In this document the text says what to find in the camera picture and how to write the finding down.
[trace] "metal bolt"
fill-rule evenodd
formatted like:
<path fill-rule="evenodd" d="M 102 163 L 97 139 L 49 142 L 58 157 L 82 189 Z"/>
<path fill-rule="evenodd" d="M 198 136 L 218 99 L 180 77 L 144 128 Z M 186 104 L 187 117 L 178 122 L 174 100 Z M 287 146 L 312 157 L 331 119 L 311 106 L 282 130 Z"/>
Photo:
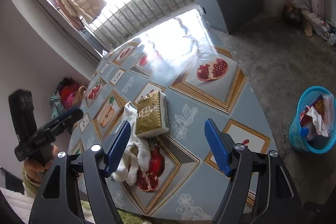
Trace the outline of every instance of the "metal bolt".
<path fill-rule="evenodd" d="M 269 152 L 269 154 L 270 154 L 272 157 L 274 157 L 274 158 L 276 158 L 277 156 L 279 156 L 278 152 L 276 152 L 275 150 L 271 150 L 271 151 Z"/>
<path fill-rule="evenodd" d="M 94 152 L 99 151 L 100 150 L 100 145 L 99 144 L 92 145 L 91 150 L 94 151 Z"/>
<path fill-rule="evenodd" d="M 61 151 L 60 153 L 57 154 L 57 157 L 59 158 L 63 158 L 67 153 L 65 153 L 64 151 Z"/>
<path fill-rule="evenodd" d="M 244 145 L 242 145 L 241 143 L 237 143 L 237 144 L 235 145 L 235 148 L 236 148 L 237 150 L 240 150 L 240 151 L 242 151 L 242 150 L 244 150 L 244 149 L 245 149 L 245 146 L 244 146 Z"/>

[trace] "blue bottle cap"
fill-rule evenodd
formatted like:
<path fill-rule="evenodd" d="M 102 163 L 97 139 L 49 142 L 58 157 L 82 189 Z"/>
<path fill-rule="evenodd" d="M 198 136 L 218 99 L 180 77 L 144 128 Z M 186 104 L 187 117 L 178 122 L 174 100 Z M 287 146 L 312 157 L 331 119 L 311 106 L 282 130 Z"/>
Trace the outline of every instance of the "blue bottle cap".
<path fill-rule="evenodd" d="M 301 137 L 307 137 L 307 136 L 308 136 L 308 133 L 309 133 L 309 129 L 308 129 L 308 127 L 303 127 L 303 128 L 301 128 L 301 131 L 300 131 L 300 135 L 301 135 Z"/>

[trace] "gray floor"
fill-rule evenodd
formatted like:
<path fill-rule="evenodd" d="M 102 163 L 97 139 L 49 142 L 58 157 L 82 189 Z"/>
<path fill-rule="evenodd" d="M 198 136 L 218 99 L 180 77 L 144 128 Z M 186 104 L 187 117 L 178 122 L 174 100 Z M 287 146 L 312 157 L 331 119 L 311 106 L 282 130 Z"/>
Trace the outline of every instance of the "gray floor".
<path fill-rule="evenodd" d="M 195 7 L 188 4 L 141 32 Z M 336 52 L 317 34 L 308 37 L 301 27 L 263 14 L 232 35 L 215 32 L 248 77 L 301 201 L 324 203 L 336 185 L 336 147 L 324 155 L 297 153 L 289 145 L 288 131 L 305 89 L 321 85 L 336 94 Z"/>

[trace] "blue plastic basket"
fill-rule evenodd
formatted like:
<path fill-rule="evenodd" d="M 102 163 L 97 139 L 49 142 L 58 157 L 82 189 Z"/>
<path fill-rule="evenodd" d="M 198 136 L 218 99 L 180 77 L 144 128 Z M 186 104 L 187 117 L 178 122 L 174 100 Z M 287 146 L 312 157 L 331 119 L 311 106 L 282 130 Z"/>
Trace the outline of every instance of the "blue plastic basket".
<path fill-rule="evenodd" d="M 312 104 L 320 94 L 331 94 L 330 91 L 325 89 L 322 86 L 311 86 L 306 89 L 305 92 L 301 95 L 299 103 L 296 109 L 296 116 L 292 122 L 292 125 L 289 129 L 289 141 L 291 146 L 297 151 L 304 152 L 313 152 L 315 154 L 323 154 L 328 152 L 336 142 L 336 111 L 335 111 L 335 119 L 332 130 L 330 130 L 329 138 L 325 138 L 322 136 L 316 137 L 314 140 L 309 143 L 301 137 L 300 135 L 300 121 L 299 115 L 305 109 L 306 105 Z"/>

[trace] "jacket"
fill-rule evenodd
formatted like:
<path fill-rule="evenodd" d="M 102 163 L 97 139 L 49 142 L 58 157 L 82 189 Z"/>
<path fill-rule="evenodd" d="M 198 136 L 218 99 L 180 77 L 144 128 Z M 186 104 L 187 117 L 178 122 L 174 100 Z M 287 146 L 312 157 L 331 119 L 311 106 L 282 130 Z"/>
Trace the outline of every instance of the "jacket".
<path fill-rule="evenodd" d="M 106 5 L 105 0 L 61 0 L 72 17 L 81 15 L 90 24 Z"/>

